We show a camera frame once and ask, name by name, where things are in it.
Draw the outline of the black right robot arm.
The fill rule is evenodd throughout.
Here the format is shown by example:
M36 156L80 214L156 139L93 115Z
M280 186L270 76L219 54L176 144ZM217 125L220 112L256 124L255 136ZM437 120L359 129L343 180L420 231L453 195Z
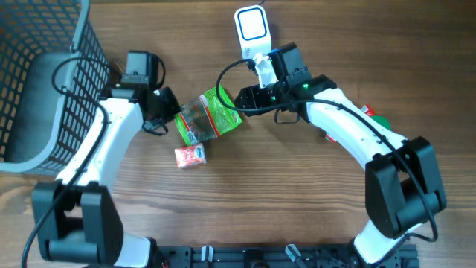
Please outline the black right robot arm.
M295 112L330 134L365 172L365 208L370 218L353 239L360 263L377 267L404 240L421 238L415 229L447 206L433 146L423 137L409 140L357 108L325 75L313 77L299 48L289 43L242 47L242 61L258 77L242 89L234 106L248 117L272 110Z

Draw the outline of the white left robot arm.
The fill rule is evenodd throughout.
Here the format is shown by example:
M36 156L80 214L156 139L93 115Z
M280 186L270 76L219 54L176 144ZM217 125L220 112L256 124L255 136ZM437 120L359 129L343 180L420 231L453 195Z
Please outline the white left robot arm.
M22 267L35 240L47 261L92 267L158 266L156 241L124 231L111 191L122 159L145 120L164 127L179 111L168 87L113 89L102 97L74 158L54 182L39 183L32 192L35 226L22 253Z

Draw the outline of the red long snack stick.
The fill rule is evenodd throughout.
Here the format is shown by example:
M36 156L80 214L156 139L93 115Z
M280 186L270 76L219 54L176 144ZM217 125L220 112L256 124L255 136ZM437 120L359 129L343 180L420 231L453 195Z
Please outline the red long snack stick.
M372 107L368 106L367 104L363 105L363 107L360 108L360 110L369 117L373 117L374 115L376 115L375 110ZM325 139L331 143L337 142L329 133L326 133Z

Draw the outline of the green lidded jar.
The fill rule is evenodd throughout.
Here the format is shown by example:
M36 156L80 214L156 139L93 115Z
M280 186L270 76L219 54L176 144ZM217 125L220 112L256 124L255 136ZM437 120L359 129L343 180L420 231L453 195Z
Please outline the green lidded jar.
M372 118L375 122L377 122L378 124L380 124L381 126L383 126L385 129L391 130L390 122L388 121L388 119L386 119L386 117L381 116L381 115L373 115L371 118Z

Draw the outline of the red small snack pack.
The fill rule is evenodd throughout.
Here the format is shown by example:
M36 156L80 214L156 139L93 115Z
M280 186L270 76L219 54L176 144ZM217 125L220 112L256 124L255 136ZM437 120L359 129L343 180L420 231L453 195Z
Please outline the red small snack pack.
M176 164L179 168L188 168L194 165L206 164L205 149L202 143L174 150Z

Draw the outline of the green candy bag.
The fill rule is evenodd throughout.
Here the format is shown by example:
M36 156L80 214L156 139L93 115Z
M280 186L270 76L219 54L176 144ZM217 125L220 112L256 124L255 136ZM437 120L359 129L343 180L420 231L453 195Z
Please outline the green candy bag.
M234 130L242 119L237 111L222 105L216 89L212 88L185 104L175 123L185 144L190 146Z

